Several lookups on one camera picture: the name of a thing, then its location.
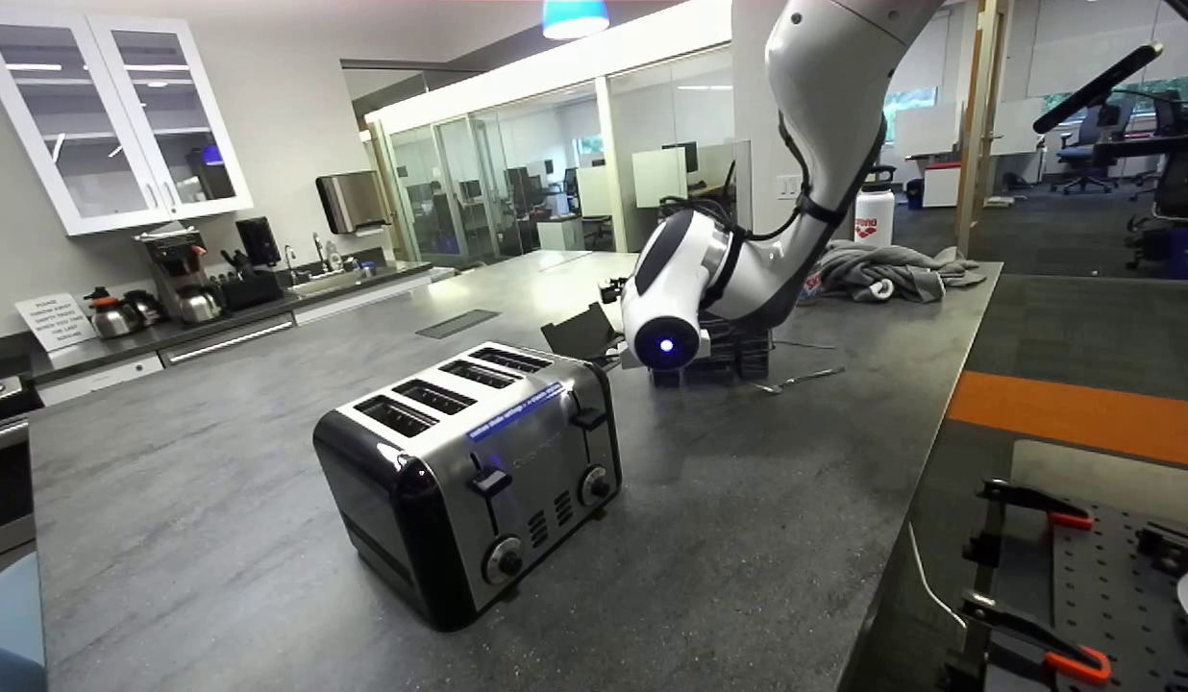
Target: orange surface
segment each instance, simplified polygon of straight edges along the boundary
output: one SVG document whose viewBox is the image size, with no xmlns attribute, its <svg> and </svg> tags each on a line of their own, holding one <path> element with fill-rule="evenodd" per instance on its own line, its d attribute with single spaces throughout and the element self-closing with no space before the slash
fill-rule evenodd
<svg viewBox="0 0 1188 692">
<path fill-rule="evenodd" d="M 1122 457 L 1188 466 L 1188 400 L 967 368 L 948 421 Z"/>
</svg>

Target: stainless steel toaster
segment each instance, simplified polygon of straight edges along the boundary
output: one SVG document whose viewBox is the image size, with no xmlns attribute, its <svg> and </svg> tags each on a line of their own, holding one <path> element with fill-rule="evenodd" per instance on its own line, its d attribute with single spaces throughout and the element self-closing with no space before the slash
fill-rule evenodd
<svg viewBox="0 0 1188 692">
<path fill-rule="evenodd" d="M 486 343 L 315 428 L 365 567 L 436 627 L 472 622 L 622 484 L 608 376 Z"/>
</svg>

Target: gray countertop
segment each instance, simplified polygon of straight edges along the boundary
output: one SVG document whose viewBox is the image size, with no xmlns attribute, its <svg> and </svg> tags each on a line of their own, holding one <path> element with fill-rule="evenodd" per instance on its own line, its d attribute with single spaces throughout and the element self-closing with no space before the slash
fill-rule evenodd
<svg viewBox="0 0 1188 692">
<path fill-rule="evenodd" d="M 836 687 L 995 285 L 812 302 L 766 396 L 617 368 L 622 498 L 516 600 L 438 636 L 359 560 L 315 421 L 596 302 L 622 253 L 530 253 L 30 421 L 51 687 Z M 420 326 L 502 313 L 452 340 Z"/>
<path fill-rule="evenodd" d="M 86 346 L 53 358 L 53 363 L 42 349 L 34 349 L 26 380 L 48 385 L 48 380 L 57 380 L 57 376 L 102 368 L 102 367 L 118 363 L 118 358 L 202 343 L 202 340 L 211 340 L 211 334 L 224 334 L 224 331 L 263 325 L 263 321 L 291 317 L 304 303 L 322 303 L 322 302 L 334 302 L 334 296 L 407 280 L 407 279 L 429 272 L 429 271 L 432 266 L 402 266 L 402 271 L 388 271 L 388 272 L 377 272 L 377 279 L 344 279 L 344 272 L 315 279 L 313 285 L 290 289 L 280 302 L 256 303 L 256 307 L 231 313 L 231 317 L 211 321 L 211 325 L 197 325 L 197 326 L 162 325 L 162 326 L 151 326 L 143 334 L 125 334 L 125 340 L 112 340 L 112 343 L 86 343 Z"/>
</svg>

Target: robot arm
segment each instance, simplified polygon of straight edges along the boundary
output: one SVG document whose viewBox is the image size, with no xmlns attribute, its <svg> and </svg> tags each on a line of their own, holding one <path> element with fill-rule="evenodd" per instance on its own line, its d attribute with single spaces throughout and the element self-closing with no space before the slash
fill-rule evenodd
<svg viewBox="0 0 1188 692">
<path fill-rule="evenodd" d="M 622 285 L 626 363 L 681 368 L 708 355 L 702 313 L 750 326 L 789 321 L 886 139 L 886 91 L 943 0 L 789 0 L 766 71 L 785 148 L 803 171 L 791 221 L 750 236 L 705 213 L 670 216 Z"/>
</svg>

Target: toaster knob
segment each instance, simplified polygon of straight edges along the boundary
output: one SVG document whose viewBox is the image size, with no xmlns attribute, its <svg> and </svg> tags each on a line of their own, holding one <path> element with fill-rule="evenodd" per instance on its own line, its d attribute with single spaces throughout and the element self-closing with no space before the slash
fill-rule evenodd
<svg viewBox="0 0 1188 692">
<path fill-rule="evenodd" d="M 523 541 L 520 540 L 502 540 L 489 557 L 486 557 L 486 580 L 489 585 L 507 585 L 523 573 Z"/>
<path fill-rule="evenodd" d="M 580 482 L 580 503 L 604 503 L 617 491 L 617 482 L 604 466 L 591 466 Z"/>
</svg>

